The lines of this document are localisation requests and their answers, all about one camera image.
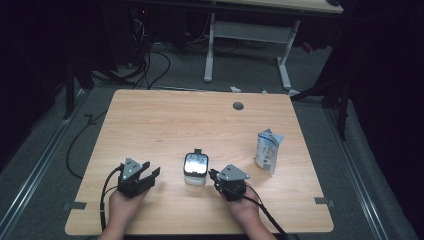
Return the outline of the dark computer case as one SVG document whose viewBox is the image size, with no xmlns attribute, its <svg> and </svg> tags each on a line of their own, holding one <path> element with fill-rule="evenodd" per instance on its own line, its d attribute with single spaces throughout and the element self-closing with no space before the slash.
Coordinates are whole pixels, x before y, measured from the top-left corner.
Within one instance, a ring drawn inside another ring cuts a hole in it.
<svg viewBox="0 0 424 240">
<path fill-rule="evenodd" d="M 121 3 L 105 3 L 102 8 L 115 63 L 129 69 L 138 66 L 147 46 L 143 9 Z"/>
</svg>

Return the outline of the white-framed desk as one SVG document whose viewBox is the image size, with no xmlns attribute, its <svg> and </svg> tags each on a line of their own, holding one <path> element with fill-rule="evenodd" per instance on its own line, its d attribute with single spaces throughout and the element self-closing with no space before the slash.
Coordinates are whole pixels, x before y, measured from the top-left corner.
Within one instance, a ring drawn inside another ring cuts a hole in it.
<svg viewBox="0 0 424 240">
<path fill-rule="evenodd" d="M 338 2 L 332 0 L 211 0 L 213 7 L 224 3 L 234 7 L 261 7 L 269 10 L 287 10 L 289 13 L 324 14 L 325 16 L 343 13 Z M 242 23 L 240 20 L 217 20 L 215 14 L 209 15 L 208 52 L 206 56 L 204 81 L 213 79 L 214 42 L 216 38 L 276 43 L 285 46 L 282 55 L 276 58 L 283 88 L 290 96 L 299 94 L 292 88 L 286 62 L 297 35 L 301 20 L 296 17 L 289 26 Z"/>
</svg>

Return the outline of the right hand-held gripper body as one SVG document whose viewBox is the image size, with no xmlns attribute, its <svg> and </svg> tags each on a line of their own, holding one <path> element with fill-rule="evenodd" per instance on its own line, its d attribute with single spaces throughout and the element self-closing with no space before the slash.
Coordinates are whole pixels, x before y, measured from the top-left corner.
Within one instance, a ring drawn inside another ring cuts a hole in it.
<svg viewBox="0 0 424 240">
<path fill-rule="evenodd" d="M 237 201 L 246 192 L 246 180 L 250 175 L 233 164 L 228 164 L 217 174 L 216 183 L 221 183 L 227 201 Z"/>
</svg>

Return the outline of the person's right hand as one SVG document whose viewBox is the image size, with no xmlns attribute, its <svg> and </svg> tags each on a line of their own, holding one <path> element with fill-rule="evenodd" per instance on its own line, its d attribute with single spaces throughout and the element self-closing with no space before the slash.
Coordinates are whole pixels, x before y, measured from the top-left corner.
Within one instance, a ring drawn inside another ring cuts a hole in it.
<svg viewBox="0 0 424 240">
<path fill-rule="evenodd" d="M 257 205 L 258 197 L 250 189 L 247 189 L 244 197 L 237 201 L 228 201 L 224 195 L 221 197 L 231 216 L 242 228 L 248 229 L 262 224 Z"/>
</svg>

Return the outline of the white and blue pouch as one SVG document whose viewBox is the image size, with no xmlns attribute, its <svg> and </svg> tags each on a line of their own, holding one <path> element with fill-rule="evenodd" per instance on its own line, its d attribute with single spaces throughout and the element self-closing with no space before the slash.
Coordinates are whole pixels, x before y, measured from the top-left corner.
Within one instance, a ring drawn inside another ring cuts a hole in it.
<svg viewBox="0 0 424 240">
<path fill-rule="evenodd" d="M 257 135 L 255 162 L 262 170 L 271 175 L 275 172 L 279 147 L 284 139 L 284 135 L 275 134 L 270 129 Z"/>
</svg>

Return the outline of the glass jar with black lid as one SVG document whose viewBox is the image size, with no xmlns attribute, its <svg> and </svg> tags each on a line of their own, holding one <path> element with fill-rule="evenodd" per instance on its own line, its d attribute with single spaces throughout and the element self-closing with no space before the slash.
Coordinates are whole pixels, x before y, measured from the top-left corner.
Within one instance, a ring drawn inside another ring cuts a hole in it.
<svg viewBox="0 0 424 240">
<path fill-rule="evenodd" d="M 209 157 L 201 149 L 187 153 L 184 159 L 183 173 L 186 184 L 203 186 L 206 183 Z"/>
</svg>

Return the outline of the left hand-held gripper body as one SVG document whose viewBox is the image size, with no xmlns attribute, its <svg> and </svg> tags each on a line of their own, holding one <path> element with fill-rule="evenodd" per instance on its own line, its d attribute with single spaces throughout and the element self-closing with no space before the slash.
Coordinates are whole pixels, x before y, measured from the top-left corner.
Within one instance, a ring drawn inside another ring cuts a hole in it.
<svg viewBox="0 0 424 240">
<path fill-rule="evenodd" d="M 140 175 L 142 172 L 142 164 L 130 157 L 125 159 L 125 163 L 118 177 L 118 191 L 128 198 L 140 195 L 146 190 L 141 189 Z"/>
</svg>

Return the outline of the metal floor rail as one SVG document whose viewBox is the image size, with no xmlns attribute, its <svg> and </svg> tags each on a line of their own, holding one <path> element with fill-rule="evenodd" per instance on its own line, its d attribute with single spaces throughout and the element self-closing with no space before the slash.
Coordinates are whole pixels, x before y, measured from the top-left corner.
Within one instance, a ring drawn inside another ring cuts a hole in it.
<svg viewBox="0 0 424 240">
<path fill-rule="evenodd" d="M 324 109 L 324 114 L 329 122 L 337 143 L 342 151 L 343 159 L 347 167 L 347 175 L 351 181 L 351 185 L 355 191 L 356 197 L 362 209 L 363 215 L 372 232 L 374 240 L 389 240 L 387 232 L 381 222 L 374 201 L 369 194 L 367 187 L 360 175 L 360 172 L 355 164 L 351 151 L 345 140 L 339 134 L 337 128 L 337 120 L 332 110 Z"/>
<path fill-rule="evenodd" d="M 53 161 L 76 111 L 89 94 L 89 90 L 78 90 L 74 96 L 74 109 L 67 113 L 66 95 L 61 92 L 57 103 L 36 122 L 11 162 L 0 173 L 0 240 L 6 240 L 13 231 Z"/>
</svg>

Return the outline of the person's left hand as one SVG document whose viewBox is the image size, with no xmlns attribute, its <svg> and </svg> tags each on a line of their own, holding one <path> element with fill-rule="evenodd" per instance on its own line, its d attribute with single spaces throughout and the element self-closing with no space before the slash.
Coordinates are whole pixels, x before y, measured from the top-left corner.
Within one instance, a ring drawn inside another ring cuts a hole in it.
<svg viewBox="0 0 424 240">
<path fill-rule="evenodd" d="M 146 193 L 128 198 L 118 190 L 109 197 L 109 221 L 108 227 L 126 229 L 135 218 Z"/>
</svg>

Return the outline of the black metal stand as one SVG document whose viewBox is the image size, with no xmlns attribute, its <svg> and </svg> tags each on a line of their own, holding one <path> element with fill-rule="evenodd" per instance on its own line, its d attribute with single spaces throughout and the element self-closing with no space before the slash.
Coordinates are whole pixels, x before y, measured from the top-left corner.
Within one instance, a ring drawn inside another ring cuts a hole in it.
<svg viewBox="0 0 424 240">
<path fill-rule="evenodd" d="M 92 90 L 94 87 L 91 71 L 86 63 L 80 57 L 72 56 L 66 65 L 65 119 L 68 119 L 75 109 L 75 82 L 78 82 L 83 90 Z"/>
<path fill-rule="evenodd" d="M 298 101 L 307 96 L 322 95 L 321 105 L 324 109 L 338 108 L 336 122 L 337 133 L 343 141 L 346 140 L 345 125 L 348 117 L 349 90 L 352 81 L 350 70 L 340 70 L 332 78 L 316 84 L 314 87 L 291 96 L 292 101 Z"/>
</svg>

